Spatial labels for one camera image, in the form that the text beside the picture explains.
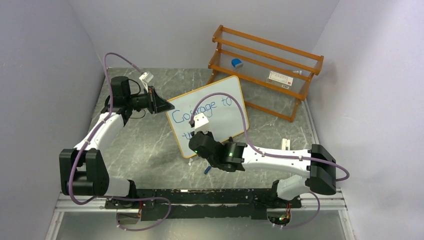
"white wall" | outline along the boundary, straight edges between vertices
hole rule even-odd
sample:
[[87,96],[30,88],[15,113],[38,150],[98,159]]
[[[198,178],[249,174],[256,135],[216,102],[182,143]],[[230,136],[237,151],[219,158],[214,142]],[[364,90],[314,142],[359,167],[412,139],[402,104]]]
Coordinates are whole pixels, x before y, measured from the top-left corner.
[[59,153],[87,133],[103,83],[66,0],[0,1],[0,239],[44,239]]
[[357,239],[424,239],[424,2],[341,0],[308,102]]
[[[339,0],[69,0],[99,55],[140,67],[207,68],[220,24],[311,51]],[[127,67],[111,58],[110,66]]]

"label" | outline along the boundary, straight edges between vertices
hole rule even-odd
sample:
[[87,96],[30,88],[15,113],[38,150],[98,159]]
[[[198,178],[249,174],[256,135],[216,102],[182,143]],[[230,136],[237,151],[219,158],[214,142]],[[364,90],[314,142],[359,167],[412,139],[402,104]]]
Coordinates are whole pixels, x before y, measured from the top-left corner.
[[269,71],[269,80],[277,81],[282,84],[291,86],[293,83],[293,77],[286,76],[284,74],[278,73],[276,71]]

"small box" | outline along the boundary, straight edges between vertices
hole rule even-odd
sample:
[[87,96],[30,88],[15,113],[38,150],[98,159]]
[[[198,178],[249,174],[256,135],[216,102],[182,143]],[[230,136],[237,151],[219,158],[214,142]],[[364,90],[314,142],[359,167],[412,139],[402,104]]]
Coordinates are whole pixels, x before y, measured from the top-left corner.
[[278,73],[276,71],[269,71],[267,83],[284,89],[289,89],[293,83],[293,77]]

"white box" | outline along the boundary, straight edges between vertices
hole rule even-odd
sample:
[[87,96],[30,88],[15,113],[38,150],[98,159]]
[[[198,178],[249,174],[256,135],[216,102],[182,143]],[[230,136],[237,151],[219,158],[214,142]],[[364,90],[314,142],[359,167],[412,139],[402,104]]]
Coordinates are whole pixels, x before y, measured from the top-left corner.
[[276,71],[269,71],[268,82],[276,85],[275,83],[273,83],[274,81],[288,85],[288,86],[291,86],[292,83],[293,83],[293,77],[286,76],[286,75],[278,73]]

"whiteboard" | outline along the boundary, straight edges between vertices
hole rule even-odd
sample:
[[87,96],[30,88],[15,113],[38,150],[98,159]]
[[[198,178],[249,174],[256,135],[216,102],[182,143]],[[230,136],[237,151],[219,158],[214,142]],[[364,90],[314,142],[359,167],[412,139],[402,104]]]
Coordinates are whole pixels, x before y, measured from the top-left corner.
[[[249,129],[245,101],[240,80],[237,76],[230,76],[174,97],[168,102],[173,104],[175,109],[167,111],[166,116],[178,142],[181,154],[186,159],[196,155],[189,148],[190,132],[194,131],[194,127],[191,128],[189,123],[193,108],[204,96],[216,92],[229,94],[237,100],[243,110],[246,128]],[[224,142],[229,137],[235,137],[243,133],[243,122],[239,108],[227,96],[216,95],[209,97],[199,105],[197,113],[204,113],[208,118],[210,130],[215,141]]]

